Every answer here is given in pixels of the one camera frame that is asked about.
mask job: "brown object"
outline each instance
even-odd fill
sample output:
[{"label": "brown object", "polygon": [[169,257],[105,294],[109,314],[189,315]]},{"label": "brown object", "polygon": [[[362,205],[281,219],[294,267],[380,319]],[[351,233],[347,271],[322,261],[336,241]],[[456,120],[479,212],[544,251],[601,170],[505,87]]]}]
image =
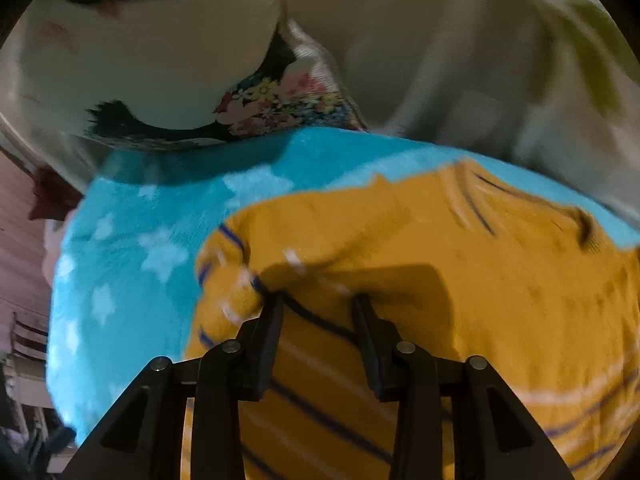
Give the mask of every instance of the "brown object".
[{"label": "brown object", "polygon": [[62,221],[82,198],[82,193],[49,167],[38,168],[33,174],[33,194],[36,201],[29,212],[29,220]]}]

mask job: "bed sheet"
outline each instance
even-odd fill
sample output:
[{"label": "bed sheet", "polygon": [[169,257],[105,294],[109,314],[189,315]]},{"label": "bed sheet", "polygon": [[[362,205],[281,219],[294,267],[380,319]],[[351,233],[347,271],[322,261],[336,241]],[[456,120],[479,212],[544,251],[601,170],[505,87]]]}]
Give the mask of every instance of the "bed sheet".
[{"label": "bed sheet", "polygon": [[302,128],[180,153],[114,152],[62,243],[47,386],[80,444],[157,355],[179,361],[199,288],[194,259],[227,216],[260,200],[389,180],[471,156],[520,189],[581,206],[621,247],[640,243],[608,210],[556,182],[463,150],[334,128]]}]

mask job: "mustard yellow garment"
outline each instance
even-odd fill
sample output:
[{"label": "mustard yellow garment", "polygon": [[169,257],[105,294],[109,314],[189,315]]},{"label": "mustard yellow garment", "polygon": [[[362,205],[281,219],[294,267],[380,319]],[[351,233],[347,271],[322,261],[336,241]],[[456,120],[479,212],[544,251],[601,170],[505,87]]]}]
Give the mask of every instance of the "mustard yellow garment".
[{"label": "mustard yellow garment", "polygon": [[577,479],[597,478],[638,418],[636,252],[474,162],[251,206],[209,237],[197,272],[187,358],[233,338],[265,290],[302,306],[286,309],[273,387],[241,403],[253,480],[387,478],[397,406],[375,400],[350,341],[359,292],[431,354],[487,357]]}]

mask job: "silver rivet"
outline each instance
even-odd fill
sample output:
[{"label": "silver rivet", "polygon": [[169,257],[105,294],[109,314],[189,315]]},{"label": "silver rivet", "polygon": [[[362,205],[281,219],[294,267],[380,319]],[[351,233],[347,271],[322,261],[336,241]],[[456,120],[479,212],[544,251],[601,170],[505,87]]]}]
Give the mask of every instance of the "silver rivet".
[{"label": "silver rivet", "polygon": [[222,343],[222,351],[226,354],[235,354],[241,348],[242,345],[235,339],[230,339]]},{"label": "silver rivet", "polygon": [[476,370],[484,370],[486,368],[486,359],[479,355],[474,355],[469,358],[469,364]]},{"label": "silver rivet", "polygon": [[171,364],[171,359],[169,359],[168,357],[156,357],[154,359],[151,359],[151,362],[149,363],[149,367],[152,370],[155,370],[156,372],[159,372],[160,370],[164,370],[165,368],[168,367],[168,365]]},{"label": "silver rivet", "polygon": [[415,345],[410,341],[401,341],[396,345],[396,350],[401,354],[412,354],[415,352]]}]

